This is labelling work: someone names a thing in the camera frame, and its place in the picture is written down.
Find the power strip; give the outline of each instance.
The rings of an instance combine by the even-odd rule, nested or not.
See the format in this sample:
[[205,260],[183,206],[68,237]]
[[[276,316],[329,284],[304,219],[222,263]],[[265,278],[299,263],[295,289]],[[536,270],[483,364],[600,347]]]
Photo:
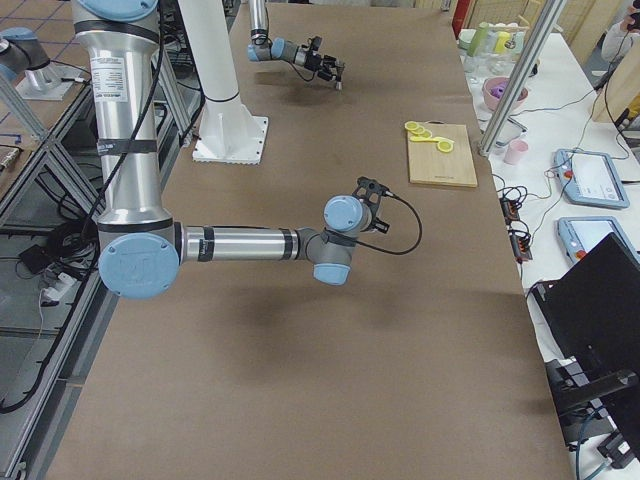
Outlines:
[[511,222],[520,221],[520,214],[518,213],[517,205],[518,204],[515,200],[510,200],[508,198],[500,199],[500,209],[504,216],[504,223],[507,225],[511,225]]
[[63,272],[58,275],[58,280],[53,286],[42,291],[42,299],[46,302],[59,302],[76,282],[75,278]]
[[533,260],[533,255],[531,255],[531,250],[529,250],[528,240],[525,241],[517,232],[509,230],[509,242],[511,242],[511,249],[513,250],[513,256],[516,258],[516,262],[523,263]]

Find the person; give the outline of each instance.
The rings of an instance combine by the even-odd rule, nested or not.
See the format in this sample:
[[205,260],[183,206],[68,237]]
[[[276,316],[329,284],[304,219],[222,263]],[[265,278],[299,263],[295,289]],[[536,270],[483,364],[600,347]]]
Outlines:
[[602,58],[607,62],[619,63],[640,37],[640,25],[638,28],[627,30],[629,25],[635,25],[631,15],[636,12],[640,12],[640,9],[633,6],[628,7],[628,15],[621,22],[613,24],[607,31],[604,42],[602,42]]
[[[624,58],[634,42],[640,37],[640,25],[638,28],[635,26],[635,21],[631,17],[636,12],[640,12],[639,8],[635,8],[640,2],[637,0],[633,2],[633,6],[627,8],[627,13],[622,21],[615,23],[609,28],[607,34],[602,42],[602,58],[609,62],[609,68],[607,73],[600,79],[598,84],[594,87],[596,91],[604,88],[606,83],[613,75],[614,70]],[[618,128],[624,128],[631,120],[636,118],[640,114],[640,95],[637,95],[629,104],[629,106],[622,112],[622,114],[614,121],[614,124]]]

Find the wooden cutting board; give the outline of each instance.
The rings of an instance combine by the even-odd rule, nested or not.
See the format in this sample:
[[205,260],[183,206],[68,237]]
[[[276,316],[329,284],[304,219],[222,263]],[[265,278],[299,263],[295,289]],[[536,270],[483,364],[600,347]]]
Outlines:
[[407,132],[407,150],[409,152],[409,181],[435,185],[453,185],[477,187],[478,179],[473,166],[471,146],[466,125],[449,125],[418,122],[433,136],[453,140],[450,153],[442,153],[435,143],[411,142],[412,135]]

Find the label sticker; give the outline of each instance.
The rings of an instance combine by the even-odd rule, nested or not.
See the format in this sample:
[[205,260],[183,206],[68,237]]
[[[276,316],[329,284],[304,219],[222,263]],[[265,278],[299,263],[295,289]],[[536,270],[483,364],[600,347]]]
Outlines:
[[91,83],[96,102],[126,102],[128,97],[124,58],[92,58]]

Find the robotic arm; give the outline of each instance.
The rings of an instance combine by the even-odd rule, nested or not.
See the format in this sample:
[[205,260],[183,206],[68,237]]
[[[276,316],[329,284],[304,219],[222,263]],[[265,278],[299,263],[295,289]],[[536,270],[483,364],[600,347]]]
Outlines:
[[362,177],[351,195],[330,199],[322,232],[182,226],[163,208],[155,123],[142,107],[152,93],[156,5],[72,3],[77,39],[91,58],[98,151],[108,186],[97,221],[105,285],[123,297],[148,298],[167,290],[186,261],[305,259],[314,264],[316,279],[345,283],[360,232],[388,229],[377,211],[382,197],[393,194],[375,180]]
[[12,82],[25,72],[31,86],[47,92],[61,83],[36,35],[24,27],[0,31],[0,74]]
[[284,60],[294,66],[302,67],[328,82],[335,81],[337,90],[342,90],[344,62],[329,55],[321,55],[318,50],[321,37],[309,39],[306,45],[296,45],[289,40],[277,37],[269,38],[269,17],[265,0],[249,0],[251,12],[251,43],[247,46],[247,55],[252,62]]

